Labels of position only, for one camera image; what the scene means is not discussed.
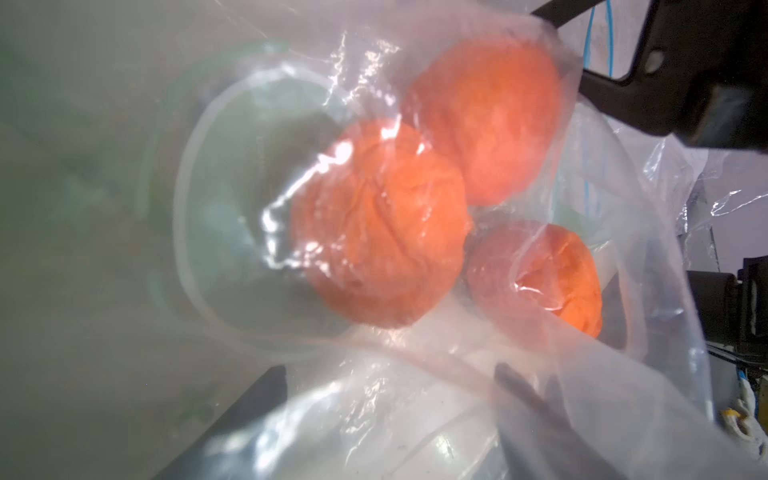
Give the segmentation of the blue zip clear bag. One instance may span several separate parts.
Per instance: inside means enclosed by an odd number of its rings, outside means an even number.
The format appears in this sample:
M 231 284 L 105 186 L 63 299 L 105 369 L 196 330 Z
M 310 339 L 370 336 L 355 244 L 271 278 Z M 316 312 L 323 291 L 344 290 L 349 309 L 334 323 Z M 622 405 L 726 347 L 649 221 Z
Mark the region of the blue zip clear bag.
M 583 68 L 599 75 L 618 75 L 617 1 L 601 1 L 582 12 L 577 20 L 582 29 Z

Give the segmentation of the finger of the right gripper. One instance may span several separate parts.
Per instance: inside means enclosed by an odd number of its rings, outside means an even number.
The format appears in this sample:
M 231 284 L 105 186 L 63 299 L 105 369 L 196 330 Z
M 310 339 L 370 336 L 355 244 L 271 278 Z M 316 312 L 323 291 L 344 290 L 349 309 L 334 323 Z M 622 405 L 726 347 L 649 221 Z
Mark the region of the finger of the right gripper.
M 670 23 L 676 7 L 649 3 L 628 73 L 611 78 L 584 69 L 579 92 L 601 113 L 652 136 L 676 129 L 690 87 L 686 33 Z

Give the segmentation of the green zip bag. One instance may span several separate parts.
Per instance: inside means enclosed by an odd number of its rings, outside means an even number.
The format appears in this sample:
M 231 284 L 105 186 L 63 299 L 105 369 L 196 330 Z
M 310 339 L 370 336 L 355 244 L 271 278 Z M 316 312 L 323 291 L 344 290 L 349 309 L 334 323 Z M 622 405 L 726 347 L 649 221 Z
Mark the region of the green zip bag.
M 763 479 L 525 1 L 5 1 L 5 479 Z

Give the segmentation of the oranges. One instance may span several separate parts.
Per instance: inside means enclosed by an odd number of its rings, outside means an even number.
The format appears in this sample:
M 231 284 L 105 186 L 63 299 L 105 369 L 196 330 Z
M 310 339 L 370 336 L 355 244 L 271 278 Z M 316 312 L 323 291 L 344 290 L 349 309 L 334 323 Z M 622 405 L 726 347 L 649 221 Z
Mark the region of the oranges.
M 448 49 L 398 116 L 348 129 L 298 189 L 291 237 L 310 285 L 349 321 L 402 328 L 463 279 L 477 308 L 515 332 L 546 311 L 598 336 L 600 282 L 576 233 L 521 219 L 472 234 L 472 208 L 538 179 L 565 109 L 544 45 L 499 36 Z

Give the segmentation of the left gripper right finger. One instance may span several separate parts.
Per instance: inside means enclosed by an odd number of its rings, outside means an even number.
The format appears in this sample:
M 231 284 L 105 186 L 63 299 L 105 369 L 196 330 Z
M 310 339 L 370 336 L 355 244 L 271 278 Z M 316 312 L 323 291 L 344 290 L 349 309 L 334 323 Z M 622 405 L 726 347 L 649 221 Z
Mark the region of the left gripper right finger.
M 622 479 L 508 364 L 494 369 L 493 405 L 511 479 Z

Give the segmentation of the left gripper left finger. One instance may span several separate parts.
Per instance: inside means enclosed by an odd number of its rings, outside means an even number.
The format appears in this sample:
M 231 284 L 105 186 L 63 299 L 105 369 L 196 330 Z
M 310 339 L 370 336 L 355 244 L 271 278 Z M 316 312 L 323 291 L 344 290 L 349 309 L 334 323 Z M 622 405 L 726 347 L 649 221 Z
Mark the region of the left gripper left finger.
M 285 404 L 287 370 L 269 368 L 156 479 L 260 479 L 250 466 L 253 443 L 267 414 Z

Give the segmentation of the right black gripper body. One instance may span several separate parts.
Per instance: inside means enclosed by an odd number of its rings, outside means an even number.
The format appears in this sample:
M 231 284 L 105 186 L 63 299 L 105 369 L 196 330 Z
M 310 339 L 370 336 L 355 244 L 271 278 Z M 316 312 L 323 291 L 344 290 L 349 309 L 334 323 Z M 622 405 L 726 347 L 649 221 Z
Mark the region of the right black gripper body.
M 631 86 L 630 123 L 646 133 L 766 149 L 766 2 L 651 2 Z

